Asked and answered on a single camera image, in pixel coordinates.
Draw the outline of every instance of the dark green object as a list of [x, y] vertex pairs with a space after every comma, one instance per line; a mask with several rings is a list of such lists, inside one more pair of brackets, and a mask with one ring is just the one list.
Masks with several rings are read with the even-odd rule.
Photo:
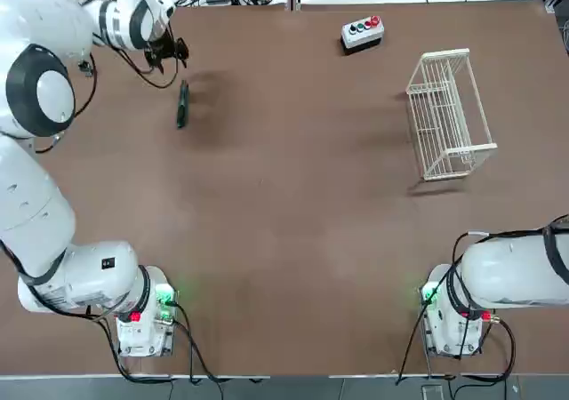
[[180, 101], [178, 102], [178, 115], [176, 117], [176, 123], [178, 125], [178, 129], [184, 127], [188, 122], [188, 110], [189, 110], [188, 82], [186, 80], [182, 80], [180, 86]]

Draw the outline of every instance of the black band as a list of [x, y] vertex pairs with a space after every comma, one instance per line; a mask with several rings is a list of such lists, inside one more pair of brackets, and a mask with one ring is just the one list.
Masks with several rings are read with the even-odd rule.
[[6, 99], [13, 117], [31, 134], [38, 137], [53, 136], [65, 131], [75, 114], [75, 92], [73, 112], [65, 122], [54, 122], [39, 105], [37, 82], [43, 73], [55, 71], [69, 82], [68, 71], [60, 59], [38, 44], [30, 44], [13, 62], [6, 76]]
[[131, 313], [141, 313], [144, 311], [148, 305], [148, 298], [150, 297], [150, 275], [143, 265], [139, 265], [139, 270], [142, 273], [143, 286], [142, 293], [140, 294], [139, 301], [136, 305], [126, 313], [121, 313], [118, 315], [118, 319], [121, 322], [128, 323], [131, 321]]
[[545, 253], [548, 255], [549, 264], [560, 276], [564, 282], [569, 284], [569, 269], [563, 262], [559, 249], [557, 248], [557, 240], [555, 238], [555, 230], [551, 225], [543, 229], [543, 243], [545, 244]]
[[140, 0], [136, 9], [132, 13], [131, 20], [128, 23], [128, 32], [131, 36], [132, 46], [134, 49], [144, 49], [147, 46], [147, 41], [142, 38], [142, 21], [144, 20], [144, 15], [148, 11], [149, 6], [146, 0]]
[[43, 273], [41, 276], [39, 277], [32, 277], [28, 274], [25, 273], [20, 273], [20, 277], [22, 279], [22, 281], [27, 285], [27, 286], [38, 286], [40, 284], [46, 284], [47, 282], [49, 282], [53, 275], [55, 274], [55, 272], [58, 270], [58, 268], [60, 267], [61, 262], [63, 261], [63, 258], [65, 257], [65, 251], [63, 251], [60, 256], [58, 256], [56, 258], [56, 260], [54, 262], [52, 262], [52, 265], [50, 266], [50, 269], [48, 269], [47, 271], [45, 271], [45, 273]]
[[107, 0], [99, 8], [100, 36], [107, 44], [110, 44], [110, 37], [108, 36], [108, 30], [107, 30], [107, 8], [109, 4], [110, 1]]
[[454, 268], [449, 273], [448, 277], [446, 278], [446, 291], [448, 293], [448, 299], [451, 305], [454, 308], [454, 311], [461, 315], [469, 316], [470, 320], [477, 320], [482, 316], [483, 311], [480, 309], [481, 307], [476, 304], [475, 301], [472, 300], [470, 293], [462, 288], [462, 292], [466, 296], [466, 299], [469, 301], [469, 306], [466, 306], [462, 303], [457, 294], [456, 290], [454, 289], [454, 277], [460, 277], [457, 274], [457, 269]]

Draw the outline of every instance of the brown table surface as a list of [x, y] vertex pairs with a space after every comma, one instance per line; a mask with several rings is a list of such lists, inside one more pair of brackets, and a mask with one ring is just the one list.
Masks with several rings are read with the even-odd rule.
[[[341, 25], [372, 12], [384, 43], [342, 57]], [[192, 9], [173, 26], [191, 48], [188, 127], [175, 127], [179, 82], [150, 88], [98, 49], [92, 105], [40, 161], [76, 211], [76, 243], [127, 240], [180, 289], [213, 372], [393, 372], [415, 289], [457, 235], [567, 212], [569, 64], [539, 1]], [[421, 53], [464, 47], [499, 149], [429, 193], [414, 187], [405, 87]], [[82, 102], [91, 85], [76, 84]], [[25, 311], [7, 260], [0, 281], [0, 373], [116, 372], [99, 329]], [[501, 315], [515, 372], [569, 372], [566, 309]], [[494, 336], [434, 370], [500, 372], [508, 342]], [[131, 368], [188, 373], [187, 351], [178, 336], [174, 357]], [[407, 371], [426, 371], [418, 336]]]

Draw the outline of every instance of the gray floor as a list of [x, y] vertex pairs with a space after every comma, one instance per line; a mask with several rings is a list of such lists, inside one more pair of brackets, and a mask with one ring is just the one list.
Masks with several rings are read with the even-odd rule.
[[[453, 389], [468, 380], [456, 380]], [[232, 380], [223, 384], [225, 400], [363, 400], [397, 399], [421, 400], [425, 386], [441, 385], [439, 381], [419, 378], [405, 380], [396, 387], [392, 378], [342, 379], [318, 378], [271, 378], [260, 384], [249, 380]], [[446, 382], [442, 383], [444, 400], [450, 400]], [[168, 400], [171, 386], [137, 385], [119, 378], [100, 379], [55, 379], [55, 380], [0, 380], [0, 398], [3, 400]], [[509, 400], [549, 400], [567, 398], [569, 376], [511, 377], [508, 381]], [[172, 400], [186, 398], [196, 400], [219, 400], [220, 392], [209, 381], [192, 387], [187, 380], [174, 383]], [[464, 388], [459, 400], [501, 400], [504, 386], [492, 388]], [[429, 396], [427, 400], [441, 400], [441, 396]]]

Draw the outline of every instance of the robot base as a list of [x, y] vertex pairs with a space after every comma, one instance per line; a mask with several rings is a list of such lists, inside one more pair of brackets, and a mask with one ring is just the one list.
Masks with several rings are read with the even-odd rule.
[[173, 321], [176, 308], [164, 302], [175, 301], [175, 291], [168, 284], [164, 272], [157, 267], [146, 267], [150, 276], [148, 304], [138, 321], [125, 323], [116, 318], [116, 332], [120, 356], [171, 356], [173, 350]]
[[437, 265], [430, 273], [429, 279], [421, 288], [421, 305], [434, 294], [432, 302], [422, 319], [423, 340], [430, 356], [458, 356], [464, 340], [463, 356], [472, 356], [479, 350], [482, 336], [482, 319], [470, 320], [466, 339], [464, 331], [467, 319], [457, 313], [448, 298], [446, 282], [443, 282], [436, 293], [438, 283], [451, 266]]

